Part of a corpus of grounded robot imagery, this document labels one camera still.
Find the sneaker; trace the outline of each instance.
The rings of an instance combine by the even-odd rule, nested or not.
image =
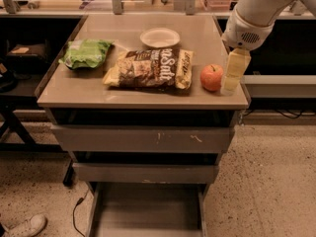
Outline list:
[[[33,237],[38,235],[45,226],[46,218],[38,214],[11,229],[4,226],[6,232],[3,237]]]

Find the bowl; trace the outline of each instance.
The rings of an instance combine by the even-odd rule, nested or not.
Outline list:
[[[173,46],[180,41],[180,36],[177,32],[168,28],[152,28],[140,35],[140,40],[155,48]]]

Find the workbench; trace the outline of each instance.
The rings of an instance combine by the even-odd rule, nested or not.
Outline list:
[[[176,31],[181,41],[174,48],[195,53],[190,90],[104,85],[119,52],[148,48],[139,36],[156,27]],[[222,96],[199,82],[206,64],[224,66],[227,60],[212,16],[93,13],[74,39],[112,40],[114,46],[97,69],[73,71],[59,64],[38,104],[94,194],[86,236],[206,236],[203,198],[238,115],[249,106],[242,86]]]

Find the brown chip bag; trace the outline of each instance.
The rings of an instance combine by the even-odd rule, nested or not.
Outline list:
[[[183,49],[125,51],[109,69],[103,83],[116,87],[167,87],[189,89],[193,52]]]

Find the drawer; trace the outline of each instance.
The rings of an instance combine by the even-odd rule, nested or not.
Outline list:
[[[66,151],[222,153],[233,127],[53,125]]]
[[[88,237],[207,237],[199,185],[99,183]]]
[[[212,184],[217,166],[74,163],[73,169],[86,182]]]

